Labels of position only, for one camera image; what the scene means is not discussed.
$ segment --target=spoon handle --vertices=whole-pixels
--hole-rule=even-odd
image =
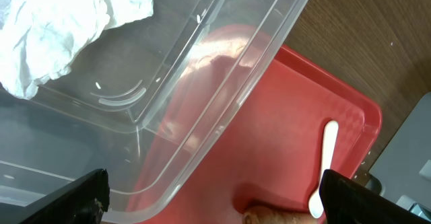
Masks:
[[[322,163],[321,163],[320,180],[322,180],[323,172],[331,168],[335,142],[337,141],[337,133],[338,133],[338,122],[334,120],[328,122],[325,126],[325,129],[323,130]]]

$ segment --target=dark wooden tabletop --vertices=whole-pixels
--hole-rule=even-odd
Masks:
[[[383,126],[357,173],[431,91],[431,0],[309,0],[285,43],[377,102]]]

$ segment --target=black object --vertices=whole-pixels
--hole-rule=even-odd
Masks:
[[[333,170],[325,170],[319,194],[329,224],[430,224]]]
[[[1,205],[0,223],[100,223],[109,192],[108,172],[94,170],[26,207]]]

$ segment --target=brown food item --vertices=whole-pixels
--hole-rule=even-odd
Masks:
[[[256,206],[246,210],[243,224],[314,224],[317,220],[309,213],[288,213]]]

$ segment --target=white crumpled cloth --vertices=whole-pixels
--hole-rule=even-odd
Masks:
[[[152,14],[153,0],[0,0],[0,82],[29,100],[103,30]]]

